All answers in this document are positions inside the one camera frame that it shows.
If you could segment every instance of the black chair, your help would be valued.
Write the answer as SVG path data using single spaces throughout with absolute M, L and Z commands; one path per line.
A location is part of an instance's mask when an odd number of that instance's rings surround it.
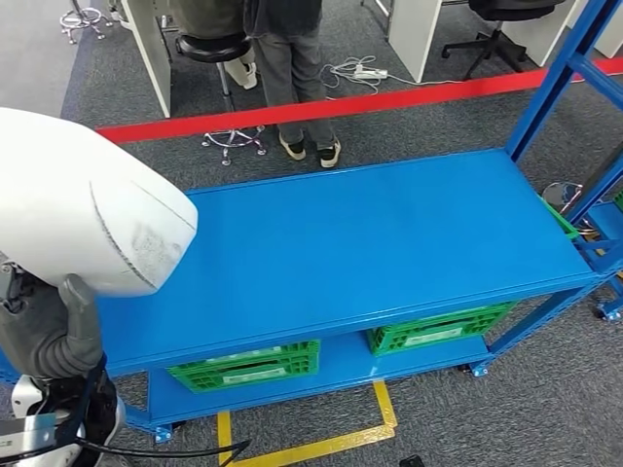
M 225 72 L 226 61 L 239 58 L 251 48 L 251 42 L 244 33 L 233 34 L 219 39 L 197 39 L 195 37 L 180 35 L 176 39 L 176 48 L 179 54 L 195 61 L 203 63 L 215 63 L 218 68 L 221 83 L 223 87 L 223 97 L 227 112 L 235 112 L 233 100 L 231 98 L 230 86 L 227 84 L 227 75 Z M 253 136 L 249 136 L 239 129 L 230 129 L 215 133 L 206 133 L 203 136 L 203 145 L 215 144 L 223 148 L 223 165 L 230 165 L 230 149 L 241 148 L 254 144 L 258 146 L 258 154 L 264 156 L 266 150 L 259 140 L 259 135 L 264 131 L 264 126 L 258 126 Z
M 449 57 L 449 51 L 454 49 L 482 49 L 483 52 L 467 70 L 464 80 L 472 77 L 483 60 L 489 59 L 492 54 L 498 55 L 510 68 L 521 73 L 520 61 L 526 61 L 526 48 L 514 44 L 501 33 L 504 21 L 525 21 L 548 15 L 554 7 L 565 0 L 470 0 L 470 8 L 483 19 L 497 21 L 498 26 L 492 35 L 479 32 L 475 41 L 448 44 L 442 51 L 443 58 Z

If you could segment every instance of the green plastic crate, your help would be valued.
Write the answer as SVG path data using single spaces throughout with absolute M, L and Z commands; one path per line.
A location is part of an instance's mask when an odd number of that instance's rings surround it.
M 572 240 L 574 238 L 578 238 L 578 236 L 580 236 L 580 233 L 578 232 L 578 229 L 569 224 L 569 221 L 561 216 L 558 211 L 551 207 L 548 202 L 545 201 L 543 198 L 541 199 L 543 200 L 543 203 L 547 206 L 547 209 L 549 209 L 550 212 L 556 218 L 556 220 L 565 232 L 567 238 Z
M 514 305 L 516 303 L 482 306 L 370 329 L 367 331 L 368 342 L 374 355 L 379 356 L 441 341 L 483 335 Z
M 619 209 L 623 211 L 623 192 L 620 192 L 618 195 L 614 197 L 613 201 L 618 206 Z
M 279 345 L 168 369 L 194 393 L 318 372 L 319 341 Z

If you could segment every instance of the shelf board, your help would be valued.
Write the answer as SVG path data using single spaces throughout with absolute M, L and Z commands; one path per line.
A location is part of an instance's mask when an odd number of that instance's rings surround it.
M 309 377 L 230 387 L 193 394 L 165 370 L 149 373 L 149 411 L 154 424 L 240 410 L 373 381 L 413 375 L 480 361 L 490 356 L 481 337 L 463 338 L 375 357 L 365 333 L 350 333 L 323 341 L 319 371 Z
M 189 196 L 199 230 L 164 287 L 99 302 L 112 374 L 551 294 L 595 276 L 503 150 Z
M 588 219 L 604 239 L 623 238 L 623 212 L 614 202 L 595 204 L 588 211 Z

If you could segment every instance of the blue metal shelf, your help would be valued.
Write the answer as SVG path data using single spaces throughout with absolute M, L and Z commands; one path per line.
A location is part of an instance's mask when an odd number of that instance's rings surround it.
M 162 290 L 99 302 L 109 371 L 149 370 L 149 410 L 128 407 L 128 423 L 161 442 L 171 439 L 174 421 L 374 378 L 464 363 L 482 376 L 495 359 L 610 280 L 623 269 L 620 212 L 607 203 L 591 209 L 594 222 L 612 239 L 571 242 L 515 162 L 575 69 L 623 105 L 623 87 L 585 60 L 620 4 L 588 2 L 504 149 L 190 194 L 200 212 L 200 229 Z M 583 215 L 620 173 L 623 162 L 572 217 Z M 525 236 L 526 226 L 538 232 L 536 240 Z M 596 248 L 606 253 L 598 256 Z M 360 332 L 546 294 L 551 295 L 488 347 L 466 338 L 375 358 Z M 305 339 L 323 339 L 316 376 L 193 395 L 163 370 Z
M 162 290 L 99 304 L 112 374 L 551 294 L 596 276 L 502 150 L 190 199 L 199 231 Z M 539 241 L 525 238 L 526 219 Z
M 482 360 L 489 356 L 483 338 L 473 337 L 414 348 L 375 358 L 364 333 L 327 339 L 320 350 L 319 371 L 294 377 L 193 394 L 164 370 L 149 375 L 149 408 L 152 421 L 167 424 L 207 416 L 223 410 L 239 410 L 287 399 L 343 389 L 378 378 L 401 377 Z
M 588 217 L 603 238 L 623 239 L 623 212 L 612 201 L 595 204 L 588 210 Z

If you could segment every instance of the gray robot arm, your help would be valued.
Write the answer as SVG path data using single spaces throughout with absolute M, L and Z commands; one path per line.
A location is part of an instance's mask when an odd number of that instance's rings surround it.
M 0 266 L 0 345 L 37 378 L 83 376 L 101 359 L 95 296 L 76 275 L 58 289 L 12 263 Z

